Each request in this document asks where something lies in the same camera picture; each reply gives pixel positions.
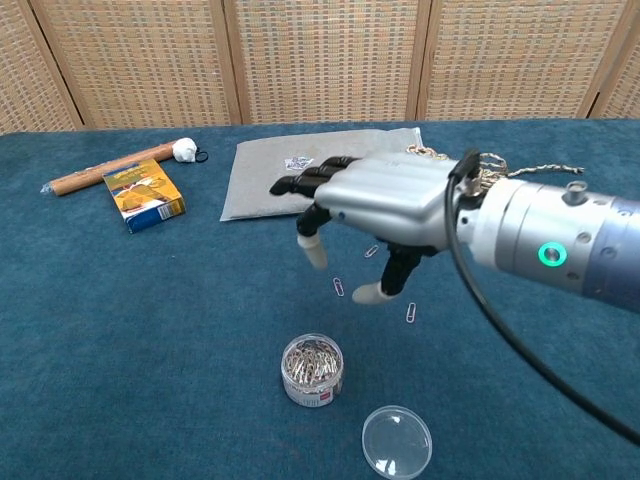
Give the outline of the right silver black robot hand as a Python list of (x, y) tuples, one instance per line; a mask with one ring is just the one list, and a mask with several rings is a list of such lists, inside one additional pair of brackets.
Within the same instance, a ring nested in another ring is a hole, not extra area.
[(449, 248), (444, 193), (456, 162), (413, 153), (333, 156), (297, 175), (278, 178), (273, 196), (297, 194), (311, 205), (296, 221), (297, 241), (316, 269), (328, 265), (320, 228), (330, 221), (385, 243), (389, 258), (380, 280), (354, 290), (358, 304), (395, 298), (424, 257)]

